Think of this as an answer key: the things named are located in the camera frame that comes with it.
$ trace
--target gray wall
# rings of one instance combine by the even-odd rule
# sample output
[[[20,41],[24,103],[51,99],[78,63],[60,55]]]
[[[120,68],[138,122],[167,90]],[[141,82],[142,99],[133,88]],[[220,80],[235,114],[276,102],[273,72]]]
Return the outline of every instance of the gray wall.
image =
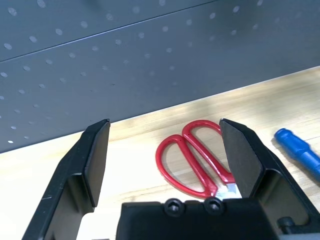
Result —
[[[317,0],[1,0],[0,152],[315,67],[319,42]]]

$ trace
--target black screw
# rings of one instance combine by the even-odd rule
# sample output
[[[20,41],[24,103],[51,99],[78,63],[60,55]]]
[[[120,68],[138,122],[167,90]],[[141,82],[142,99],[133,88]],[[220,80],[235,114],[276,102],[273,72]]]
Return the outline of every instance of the black screw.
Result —
[[[204,200],[204,208],[211,215],[221,215],[225,211],[225,205],[216,197],[208,197]]]
[[[185,205],[177,198],[170,198],[164,203],[164,212],[170,217],[180,217],[185,212]]]

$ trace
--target red plastic handle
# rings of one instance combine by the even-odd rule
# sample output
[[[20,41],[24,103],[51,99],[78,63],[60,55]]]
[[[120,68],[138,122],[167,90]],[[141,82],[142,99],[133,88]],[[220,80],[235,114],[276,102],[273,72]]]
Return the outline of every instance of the red plastic handle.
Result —
[[[167,146],[170,144],[177,143],[181,152],[183,153],[184,157],[188,161],[189,165],[191,166],[192,170],[194,171],[195,175],[203,185],[204,191],[195,191],[177,180],[175,180],[165,169],[163,162],[162,162],[162,155],[164,153],[164,150]],[[195,159],[194,155],[188,148],[185,139],[180,135],[171,135],[167,137],[165,140],[163,140],[160,145],[158,146],[156,153],[155,153],[155,160],[156,165],[160,171],[160,173],[164,176],[164,178],[173,186],[178,188],[179,190],[185,192],[186,194],[189,194],[191,196],[205,199],[208,197],[214,197],[217,193],[218,187],[217,185],[212,181],[210,176],[205,172],[205,170],[200,166],[198,161]]]
[[[228,172],[224,166],[199,142],[191,133],[192,129],[205,127],[215,130],[221,135],[220,126],[209,120],[196,120],[188,123],[182,130],[182,136],[201,154],[205,161],[214,169],[221,181],[225,184],[234,184],[235,178],[231,172]]]

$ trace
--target blue screwdriver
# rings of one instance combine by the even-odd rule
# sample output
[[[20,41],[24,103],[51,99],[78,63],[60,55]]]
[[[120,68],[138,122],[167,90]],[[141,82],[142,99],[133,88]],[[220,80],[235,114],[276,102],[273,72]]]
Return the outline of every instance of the blue screwdriver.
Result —
[[[301,163],[320,182],[320,157],[310,149],[308,143],[285,128],[278,130],[274,137],[291,158]]]

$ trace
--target wooden surface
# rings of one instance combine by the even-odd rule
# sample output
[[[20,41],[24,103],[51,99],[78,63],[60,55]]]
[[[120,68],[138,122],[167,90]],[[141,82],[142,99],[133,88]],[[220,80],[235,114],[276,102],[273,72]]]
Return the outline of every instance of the wooden surface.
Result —
[[[284,155],[273,139],[274,133],[285,127],[320,154],[318,67],[111,124],[99,205],[93,214],[84,216],[77,239],[113,240],[122,202],[191,199],[160,175],[156,148],[164,138],[181,133],[190,121],[218,123],[220,118],[253,129],[320,210],[320,184]],[[195,134],[226,164],[221,137],[205,128]],[[0,155],[0,239],[22,237],[59,160],[79,137],[76,133]],[[178,179],[201,188],[177,146],[169,148],[164,161]]]

